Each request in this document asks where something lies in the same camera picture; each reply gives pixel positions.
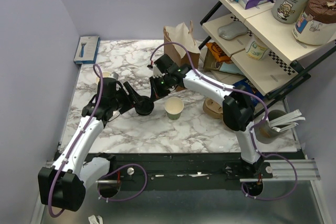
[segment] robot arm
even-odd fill
[[[154,109],[154,102],[167,96],[170,89],[176,86],[191,89],[209,97],[223,105],[223,120],[232,130],[236,131],[238,142],[241,148],[241,169],[246,174],[253,174],[263,162],[262,157],[254,150],[250,138],[250,127],[253,125],[254,107],[248,96],[227,91],[224,88],[233,88],[215,80],[211,80],[217,86],[209,84],[199,77],[200,73],[195,72],[189,65],[177,66],[168,55],[161,56],[154,66],[155,77],[150,77],[151,97],[139,95],[128,82],[123,85],[115,78],[103,79],[103,92],[101,100],[94,117],[89,123],[82,136],[74,146],[71,155],[66,160],[52,195],[53,206],[77,211],[81,206],[86,188],[90,187],[97,179],[114,170],[112,167],[113,157],[97,157],[90,163],[83,165],[84,160],[97,136],[112,118],[114,111],[120,114],[135,108],[140,115],[149,115]],[[95,107],[94,99],[83,108],[82,118],[76,133],[65,151],[53,163],[51,168],[43,167],[38,175],[41,202],[48,204],[48,194],[51,182],[56,172],[61,168],[65,154],[75,141],[76,136],[89,120]]]

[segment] marble countertop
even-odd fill
[[[162,40],[118,40],[101,41],[97,63],[102,71],[116,72],[123,83],[129,81],[141,95],[150,96],[148,78],[152,72],[146,67],[151,52]],[[161,48],[156,55],[163,53]],[[92,65],[83,65],[73,96],[60,150],[74,135],[81,110],[96,93],[96,75]],[[202,109],[205,97],[199,93],[184,90],[178,95],[184,102],[179,120],[169,120],[164,111],[166,98],[155,103],[153,112],[139,116],[130,110],[107,124],[97,137],[90,152],[107,153],[206,153],[240,152],[236,135],[222,120],[212,119]],[[271,109],[284,110],[281,102]],[[291,131],[271,144],[257,143],[262,152],[296,152]]]

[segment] wall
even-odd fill
[[[163,26],[194,22],[194,35],[204,39],[200,21],[217,0],[62,0],[79,35],[102,39],[163,39]],[[214,17],[228,14],[221,7]]]
[[[30,223],[62,133],[78,33],[61,0],[0,0],[0,223]]]
[[[335,46],[332,43],[301,63],[307,66]],[[336,53],[311,71],[311,78],[288,97],[292,110],[300,109],[306,121],[297,127],[309,158],[315,158],[329,212],[336,223]]]

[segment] jar lid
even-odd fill
[[[336,23],[336,0],[308,0],[304,11],[324,24]]]

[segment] brown paper bag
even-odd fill
[[[193,37],[193,22],[190,21],[190,30],[185,23],[178,24],[176,27],[165,26],[163,28],[164,42],[177,42],[185,46],[188,50],[194,67],[198,68],[200,50]],[[178,45],[164,45],[164,53],[167,54],[178,66],[189,64],[189,58],[184,49]]]

